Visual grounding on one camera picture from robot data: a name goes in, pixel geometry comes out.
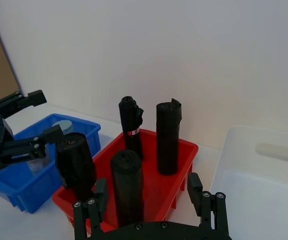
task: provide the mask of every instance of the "black cylinder roll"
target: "black cylinder roll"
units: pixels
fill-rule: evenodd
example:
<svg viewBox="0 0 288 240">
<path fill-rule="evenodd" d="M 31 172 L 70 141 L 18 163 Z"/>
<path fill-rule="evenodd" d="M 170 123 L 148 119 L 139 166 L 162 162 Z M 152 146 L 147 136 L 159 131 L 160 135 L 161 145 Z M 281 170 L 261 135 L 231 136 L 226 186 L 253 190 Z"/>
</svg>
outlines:
<svg viewBox="0 0 288 240">
<path fill-rule="evenodd" d="M 132 150 L 122 150 L 111 159 L 118 226 L 144 220 L 141 160 Z"/>
<path fill-rule="evenodd" d="M 56 144 L 56 154 L 56 166 L 63 186 L 73 189 L 77 200 L 85 202 L 91 198 L 96 169 L 86 136 L 75 132 L 65 135 Z"/>
<path fill-rule="evenodd" d="M 156 106 L 157 168 L 160 174 L 172 175 L 178 169 L 179 124 L 181 103 L 175 99 Z"/>
<path fill-rule="evenodd" d="M 120 120 L 124 133 L 126 149 L 133 150 L 143 158 L 139 126 L 143 123 L 143 110 L 131 96 L 125 96 L 119 103 Z"/>
</svg>

